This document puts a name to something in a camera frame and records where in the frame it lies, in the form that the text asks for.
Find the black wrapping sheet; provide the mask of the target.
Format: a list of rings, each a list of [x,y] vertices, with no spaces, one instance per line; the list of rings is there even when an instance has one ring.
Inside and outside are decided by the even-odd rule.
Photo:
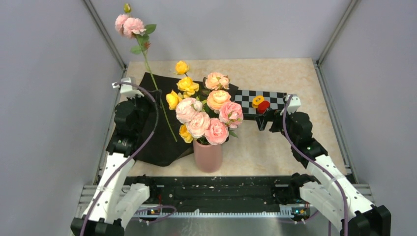
[[[162,91],[159,114],[152,113],[147,121],[141,121],[135,106],[135,98],[129,98],[115,106],[115,129],[107,146],[110,154],[131,155],[136,161],[156,166],[169,166],[175,160],[193,152],[179,135],[181,123],[175,111],[169,110],[166,95],[178,89],[177,78],[154,76],[159,87],[155,89],[150,74],[146,72],[138,85],[147,91]]]

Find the pale pink rose stem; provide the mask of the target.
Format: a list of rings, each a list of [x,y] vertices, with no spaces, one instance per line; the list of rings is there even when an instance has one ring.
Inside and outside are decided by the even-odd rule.
[[[121,36],[137,41],[138,45],[132,47],[130,52],[144,57],[145,68],[150,74],[155,89],[158,90],[159,87],[148,61],[148,49],[150,47],[149,35],[156,30],[156,24],[146,25],[140,18],[134,17],[132,15],[131,5],[125,3],[123,5],[123,13],[118,15],[115,20],[115,29]]]

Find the peach rose stem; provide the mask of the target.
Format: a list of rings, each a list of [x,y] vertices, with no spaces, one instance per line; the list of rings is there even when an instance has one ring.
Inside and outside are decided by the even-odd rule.
[[[225,103],[231,101],[231,95],[228,92],[229,83],[228,76],[219,72],[209,73],[204,81],[205,88],[210,90],[207,105],[216,113]]]

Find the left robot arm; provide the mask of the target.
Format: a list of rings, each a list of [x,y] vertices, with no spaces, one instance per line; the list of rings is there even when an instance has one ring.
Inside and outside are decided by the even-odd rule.
[[[71,222],[75,236],[122,236],[136,211],[157,199],[149,184],[134,184],[120,196],[134,157],[155,133],[159,122],[161,90],[142,91],[115,106],[115,128],[107,145],[106,165],[88,207]]]

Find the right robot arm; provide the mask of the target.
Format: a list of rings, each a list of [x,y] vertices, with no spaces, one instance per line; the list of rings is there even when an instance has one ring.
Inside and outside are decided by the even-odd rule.
[[[288,195],[295,203],[312,204],[342,236],[389,236],[391,213],[377,206],[343,175],[326,149],[312,134],[308,114],[268,108],[255,118],[263,131],[271,121],[270,132],[280,132],[289,141],[293,157],[308,174],[293,174]]]

